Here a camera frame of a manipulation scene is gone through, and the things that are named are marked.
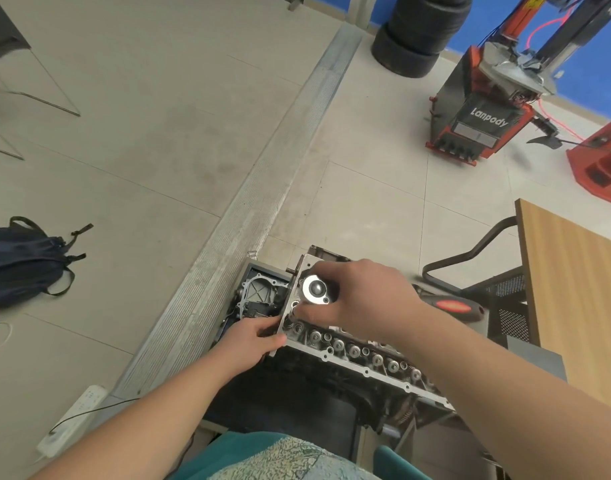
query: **black cable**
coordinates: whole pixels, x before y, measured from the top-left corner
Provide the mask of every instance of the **black cable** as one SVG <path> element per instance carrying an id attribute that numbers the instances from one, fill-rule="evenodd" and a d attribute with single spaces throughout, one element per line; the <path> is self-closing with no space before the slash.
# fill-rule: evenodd
<path id="1" fill-rule="evenodd" d="M 139 399 L 141 399 L 141 398 L 140 397 L 135 397 L 134 399 L 127 399 L 127 400 L 121 401 L 120 403 L 117 403 L 117 404 L 110 404 L 109 406 L 103 406 L 102 408 L 96 408 L 96 409 L 93 409 L 93 410 L 90 410 L 90 411 L 85 411 L 84 413 L 75 414 L 74 416 L 70 416 L 69 418 L 65 418 L 63 421 L 60 421 L 60 422 L 56 423 L 56 426 L 54 428 L 52 428 L 48 432 L 48 435 L 53 435 L 54 434 L 54 430 L 56 428 L 61 426 L 64 422 L 69 421 L 70 419 L 76 418 L 78 416 L 83 416 L 84 414 L 93 413 L 94 411 L 101 411 L 102 409 L 113 408 L 114 406 L 118 406 L 119 404 L 131 403 L 132 401 L 137 401 Z"/>
<path id="2" fill-rule="evenodd" d="M 197 434 L 197 430 L 195 430 L 194 433 L 192 433 L 192 436 L 189 437 L 189 444 L 188 444 L 188 446 L 186 446 L 186 449 L 183 450 L 183 453 L 181 453 L 181 458 L 179 459 L 179 463 L 177 463 L 177 466 L 174 467 L 174 470 L 172 472 L 168 473 L 163 480 L 168 480 L 168 479 L 172 478 L 172 476 L 176 472 L 179 471 L 179 468 L 181 468 L 181 464 L 183 463 L 183 459 L 188 454 L 189 449 L 192 448 L 192 445 L 194 444 L 194 435 L 196 435 L 196 434 Z"/>

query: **hand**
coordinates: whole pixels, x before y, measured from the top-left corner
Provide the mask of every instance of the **hand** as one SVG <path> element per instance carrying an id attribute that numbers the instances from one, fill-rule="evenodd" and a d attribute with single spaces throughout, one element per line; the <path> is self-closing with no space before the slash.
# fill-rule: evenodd
<path id="1" fill-rule="evenodd" d="M 278 333 L 269 337 L 259 334 L 273 325 L 278 325 L 281 317 L 244 318 L 232 325 L 225 335 L 209 352 L 218 356 L 220 365 L 231 377 L 254 367 L 270 351 L 285 345 L 285 335 Z"/>
<path id="2" fill-rule="evenodd" d="M 313 273 L 336 282 L 339 298 L 330 305 L 302 303 L 294 315 L 318 326 L 340 326 L 360 339 L 396 346 L 410 333 L 416 310 L 428 306 L 403 274 L 368 259 L 319 261 Z"/>

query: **finger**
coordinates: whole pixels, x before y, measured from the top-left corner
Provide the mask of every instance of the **finger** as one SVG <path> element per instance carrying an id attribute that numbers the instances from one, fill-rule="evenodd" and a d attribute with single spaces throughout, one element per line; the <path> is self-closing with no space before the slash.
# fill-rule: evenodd
<path id="1" fill-rule="evenodd" d="M 339 306 L 339 303 L 332 303 L 331 305 L 300 303 L 294 309 L 294 316 L 313 325 L 336 325 L 339 321 Z"/>
<path id="2" fill-rule="evenodd" d="M 261 340 L 261 350 L 263 350 L 263 353 L 266 353 L 283 347 L 287 337 L 284 333 L 278 333 L 277 335 L 270 335 L 259 340 Z"/>
<path id="3" fill-rule="evenodd" d="M 252 320 L 254 330 L 260 332 L 261 330 L 270 328 L 273 325 L 278 325 L 278 323 L 281 321 L 281 317 L 255 317 Z"/>
<path id="4" fill-rule="evenodd" d="M 317 274 L 319 278 L 341 283 L 347 265 L 348 263 L 344 262 L 319 261 L 313 266 L 312 271 Z"/>

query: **white cable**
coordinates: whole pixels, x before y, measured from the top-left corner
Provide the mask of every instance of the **white cable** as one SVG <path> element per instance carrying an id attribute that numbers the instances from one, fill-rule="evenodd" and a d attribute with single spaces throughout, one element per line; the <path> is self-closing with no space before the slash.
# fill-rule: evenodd
<path id="1" fill-rule="evenodd" d="M 7 322 L 0 322 L 0 325 L 7 325 L 8 327 L 8 336 L 5 337 L 5 340 L 0 343 L 1 348 L 7 343 L 7 341 L 10 339 L 10 336 L 12 335 L 12 324 Z"/>

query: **stacked tires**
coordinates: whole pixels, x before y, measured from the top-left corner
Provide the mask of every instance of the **stacked tires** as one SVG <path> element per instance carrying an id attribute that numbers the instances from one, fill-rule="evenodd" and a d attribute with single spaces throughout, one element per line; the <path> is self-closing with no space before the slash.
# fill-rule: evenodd
<path id="1" fill-rule="evenodd" d="M 471 6 L 472 0 L 397 0 L 390 21 L 377 32 L 372 55 L 399 75 L 424 77 Z"/>

